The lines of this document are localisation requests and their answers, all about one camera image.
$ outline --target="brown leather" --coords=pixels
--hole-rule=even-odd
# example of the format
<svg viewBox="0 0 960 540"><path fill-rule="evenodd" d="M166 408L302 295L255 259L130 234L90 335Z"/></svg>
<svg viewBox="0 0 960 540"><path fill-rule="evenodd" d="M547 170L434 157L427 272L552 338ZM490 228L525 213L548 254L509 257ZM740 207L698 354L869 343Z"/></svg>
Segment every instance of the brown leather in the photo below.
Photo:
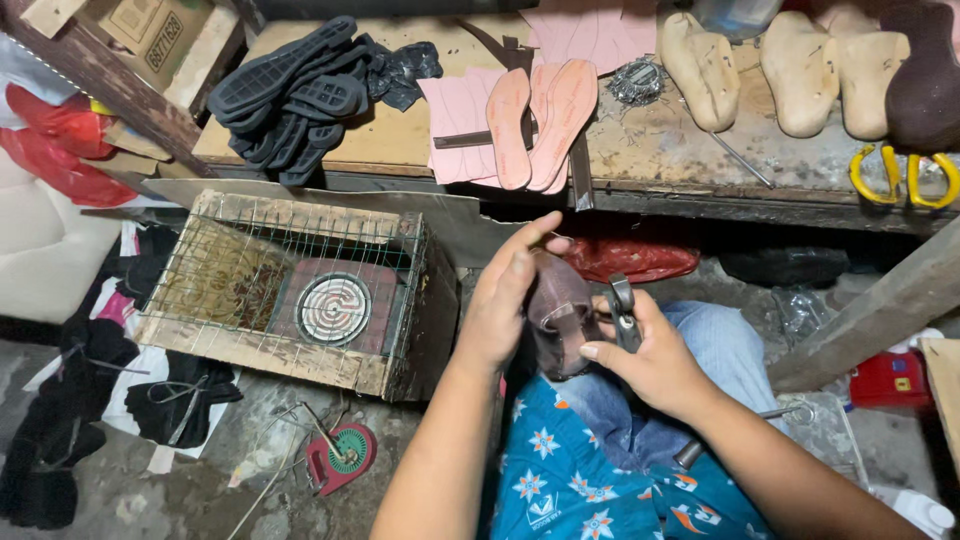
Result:
<svg viewBox="0 0 960 540"><path fill-rule="evenodd" d="M887 10L880 27L910 41L910 57L887 88L891 142L924 155L960 148L960 65L950 39L953 9L905 3Z"/></svg>
<svg viewBox="0 0 960 540"><path fill-rule="evenodd" d="M570 147L573 165L573 207L576 211L593 209L593 177L590 175L590 152L587 149L587 130L583 129Z"/></svg>
<svg viewBox="0 0 960 540"><path fill-rule="evenodd" d="M513 71L522 68L527 73L527 79L530 78L530 70L533 69L534 50L525 45L520 45L516 37L504 36L503 45L497 42L483 30L473 26L463 19L457 19L460 26L473 34L480 43L487 48L493 56L507 68L507 71ZM527 110L520 117L520 133L523 135L523 144L530 150L534 146L533 128L530 125L531 115Z"/></svg>
<svg viewBox="0 0 960 540"><path fill-rule="evenodd" d="M563 259L541 249L532 252L537 281L525 312L537 342L537 364L551 380L567 380L590 367L580 346L603 341L590 299L590 287Z"/></svg>
<svg viewBox="0 0 960 540"><path fill-rule="evenodd" d="M537 125L537 120L531 120L531 127L533 128L533 133L537 133L540 129L540 126ZM468 146L483 146L485 144L493 144L493 136L490 134L490 131L433 137L433 145L437 150L443 150L445 148L467 148Z"/></svg>

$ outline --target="white cushion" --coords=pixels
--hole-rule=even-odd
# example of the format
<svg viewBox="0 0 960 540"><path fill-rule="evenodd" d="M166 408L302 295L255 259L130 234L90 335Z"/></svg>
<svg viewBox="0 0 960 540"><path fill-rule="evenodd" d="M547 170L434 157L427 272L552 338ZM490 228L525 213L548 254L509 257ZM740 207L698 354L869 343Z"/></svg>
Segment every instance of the white cushion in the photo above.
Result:
<svg viewBox="0 0 960 540"><path fill-rule="evenodd" d="M62 323L84 300L121 221L80 214L0 149L0 315Z"/></svg>

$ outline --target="leather strip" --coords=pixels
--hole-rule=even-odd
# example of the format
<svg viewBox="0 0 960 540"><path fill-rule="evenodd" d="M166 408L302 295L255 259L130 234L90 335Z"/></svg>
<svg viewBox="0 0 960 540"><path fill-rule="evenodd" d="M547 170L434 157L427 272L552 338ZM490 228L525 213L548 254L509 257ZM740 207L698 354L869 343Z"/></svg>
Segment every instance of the leather strip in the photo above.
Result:
<svg viewBox="0 0 960 540"><path fill-rule="evenodd" d="M532 133L538 133L540 131L540 126L537 125L537 120L532 120L530 124ZM483 146L485 144L493 144L493 138L491 137L489 131L433 137L433 145L437 147L437 150L444 150L446 148L466 148L468 146Z"/></svg>
<svg viewBox="0 0 960 540"><path fill-rule="evenodd" d="M534 63L533 49L520 46L519 39L510 36L504 36L503 45L501 45L496 39L491 37L490 34L487 34L465 20L457 19L457 23L463 27L464 30L476 37L477 40L480 41L480 44L486 47L493 57L507 68L507 71L513 71L520 67L523 68L523 71L527 74L527 79L530 78L530 70L533 69ZM520 117L520 133L523 135L523 144L527 147L527 150L533 148L534 138L529 110L526 110L523 116Z"/></svg>
<svg viewBox="0 0 960 540"><path fill-rule="evenodd" d="M574 209L576 211L593 209L593 178L590 176L590 152L587 148L586 129L577 134L573 146L570 147L570 165L573 169Z"/></svg>

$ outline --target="electric cord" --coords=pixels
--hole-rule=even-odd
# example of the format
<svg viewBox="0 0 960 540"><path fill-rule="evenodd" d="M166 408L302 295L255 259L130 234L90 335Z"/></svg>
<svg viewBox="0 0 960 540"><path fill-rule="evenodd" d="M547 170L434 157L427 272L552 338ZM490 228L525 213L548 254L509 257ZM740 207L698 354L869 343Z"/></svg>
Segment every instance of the electric cord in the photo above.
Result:
<svg viewBox="0 0 960 540"><path fill-rule="evenodd" d="M299 419L297 418L297 415L296 415L293 411L294 411L294 409L296 409L296 408L299 407L299 406L308 407L308 405L306 405L305 402L301 402L301 401L296 402L294 405L291 405L289 408L287 408L286 410L284 410L283 412L281 412L280 414L278 414L276 417L274 417L274 419L270 422L270 424L268 424L267 427L264 428L264 430L261 431L259 435L257 435L256 440L253 442L253 450L252 450L252 451L253 451L253 456L254 456L254 458L253 458L253 463L254 463L257 467L260 466L260 463L256 460L256 450L259 448L260 439L263 438L263 435L266 434L266 432L269 431L270 428L272 428L272 427L274 426L274 424L276 424L277 421L279 421L281 418L283 418L284 416L286 416L286 415L288 415L288 414L293 417L294 421L298 422ZM349 409L349 402L347 402L346 404L344 404L344 392L343 392L343 390L341 390L341 391L340 391L340 415L337 417L337 421L333 424L333 427L330 428L331 431L336 430L337 426L340 425L340 421L344 418L344 414L347 413L347 410L348 410L348 409ZM283 460L280 461L280 468L277 469L277 470L274 472L273 477L270 478L270 481L267 482L267 485L263 488L263 491L261 491L261 492L260 492L260 495L256 498L256 500L253 501L253 504L251 505L250 509L247 510L247 513L244 514L243 518L241 518L240 523L238 523L237 526L233 529L233 532L230 533L230 536L227 537L227 540L232 540L233 537L236 536L237 531L240 530L240 527L242 527L243 524L247 523L247 519L250 517L250 515L253 513L253 511L256 509L256 507L260 504L260 502L263 501L263 498L267 495L267 492L270 491L270 488L273 487L274 482L276 482L276 479L280 476L280 473L289 471L289 470L293 469L294 467L296 467L297 465L299 465L299 464L303 463L304 461L306 461L306 456L304 456L304 457L301 457L300 459L298 459L296 462L294 462L293 465L290 465L289 467L286 466L286 465L287 465L287 458L290 457L290 452L291 452L291 451L293 450L293 448L294 448L294 441L297 439L297 428L306 430L306 427L300 425L299 423L297 423L297 424L295 424L295 423L293 423L293 422L289 422L289 423L294 426L294 430L293 430L293 432L290 434L290 442L287 444L287 450L286 450L286 452L283 453ZM314 431L313 429L307 430L307 434L302 438L302 440L300 441L300 443L297 445L297 450L298 450L298 451L300 450L300 447L303 445L303 443L310 437L310 434L313 433L313 431Z"/></svg>

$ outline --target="blue jeans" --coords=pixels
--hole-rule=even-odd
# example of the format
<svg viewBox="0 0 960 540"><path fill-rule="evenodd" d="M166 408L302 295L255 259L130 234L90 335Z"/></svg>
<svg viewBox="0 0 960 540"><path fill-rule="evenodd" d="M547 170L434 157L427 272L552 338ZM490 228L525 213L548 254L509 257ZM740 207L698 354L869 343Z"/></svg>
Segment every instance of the blue jeans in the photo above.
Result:
<svg viewBox="0 0 960 540"><path fill-rule="evenodd" d="M763 341L739 310L703 302L676 302L661 309L723 391L755 412L777 408L763 366ZM587 424L610 463L625 471L655 463L675 465L673 455L696 436L687 425L653 409L634 414L621 391L622 381L599 366L550 385ZM774 423L786 432L782 420Z"/></svg>

